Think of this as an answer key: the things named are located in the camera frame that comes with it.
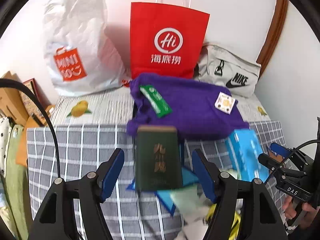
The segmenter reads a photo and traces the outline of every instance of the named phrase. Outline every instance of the blue box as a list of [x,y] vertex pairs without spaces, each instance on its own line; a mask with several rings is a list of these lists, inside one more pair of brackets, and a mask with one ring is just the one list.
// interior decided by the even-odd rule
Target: blue box
[[241,180],[252,181],[259,178],[265,182],[269,170],[258,161],[263,150],[253,130],[234,130],[226,139],[226,146],[232,167],[241,175]]

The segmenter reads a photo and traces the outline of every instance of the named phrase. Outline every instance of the dark green book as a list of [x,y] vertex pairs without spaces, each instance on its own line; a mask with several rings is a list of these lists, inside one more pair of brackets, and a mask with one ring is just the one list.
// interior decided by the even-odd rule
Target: dark green book
[[141,125],[135,152],[136,190],[156,191],[182,187],[177,129]]

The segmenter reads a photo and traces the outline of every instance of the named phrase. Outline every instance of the human hand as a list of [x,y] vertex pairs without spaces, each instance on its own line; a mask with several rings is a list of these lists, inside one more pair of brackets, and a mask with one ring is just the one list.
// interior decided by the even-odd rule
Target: human hand
[[[314,209],[310,204],[303,203],[302,204],[302,210],[306,211],[306,215],[300,222],[300,227],[302,229],[308,228],[311,223],[313,222],[314,218],[316,217],[318,210],[320,207],[317,207],[317,209]],[[282,209],[285,210],[284,215],[288,219],[292,219],[297,215],[297,212],[293,208],[292,204],[292,197],[287,196],[284,200],[284,203],[282,205]]]

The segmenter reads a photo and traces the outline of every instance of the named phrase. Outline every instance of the wire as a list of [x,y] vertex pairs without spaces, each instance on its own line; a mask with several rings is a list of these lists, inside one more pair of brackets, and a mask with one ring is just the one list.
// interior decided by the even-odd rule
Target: wire
[[11,80],[11,79],[6,79],[6,78],[0,78],[0,88],[14,88],[17,89],[23,93],[25,93],[34,103],[35,105],[38,107],[38,109],[40,110],[41,114],[44,116],[50,131],[52,133],[52,137],[53,137],[53,142],[54,142],[54,146],[56,148],[56,159],[57,159],[57,173],[58,173],[58,178],[61,177],[60,175],[60,158],[59,158],[59,147],[58,147],[58,141],[57,141],[57,136],[56,133],[54,131],[53,125],[50,121],[50,118],[48,116],[48,114],[46,113],[46,111],[44,110],[43,106],[40,104],[38,98],[31,92],[31,90],[29,88],[27,88],[24,84],[17,82],[15,80]]
[[289,158],[291,158],[292,155],[294,155],[298,150],[300,150],[301,148],[309,145],[309,144],[312,144],[312,143],[320,143],[320,140],[310,140],[310,141],[307,141],[303,144],[300,144],[297,148],[294,148],[291,153],[286,157],[284,158],[278,165],[278,167],[276,167],[274,169],[274,171],[272,171],[269,175],[269,177],[266,179],[266,181],[264,182],[264,185],[266,185],[268,183],[268,181],[271,179],[271,177],[275,174],[275,172],[280,168],[281,165],[283,165]]
[[80,232],[78,230],[77,230],[77,232],[78,232],[78,236],[79,236],[80,240],[84,240],[82,235],[80,234]]

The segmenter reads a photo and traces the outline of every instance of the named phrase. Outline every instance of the nike logo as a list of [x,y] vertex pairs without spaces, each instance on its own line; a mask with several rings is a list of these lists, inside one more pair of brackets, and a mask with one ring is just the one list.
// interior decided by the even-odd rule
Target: nike logo
[[[233,85],[231,84],[231,81],[238,83],[239,85]],[[231,78],[227,83],[226,83],[226,87],[227,88],[238,88],[238,87],[244,87],[246,85],[246,82],[248,81],[248,77],[240,74],[240,73],[236,73],[236,75],[234,76],[234,78]]]
[[231,80],[232,80],[232,79],[230,79],[230,80],[226,83],[226,87],[227,87],[227,88],[238,88],[238,87],[244,87],[244,86],[245,86],[245,84],[244,84],[244,85],[233,85],[233,84],[231,84]]

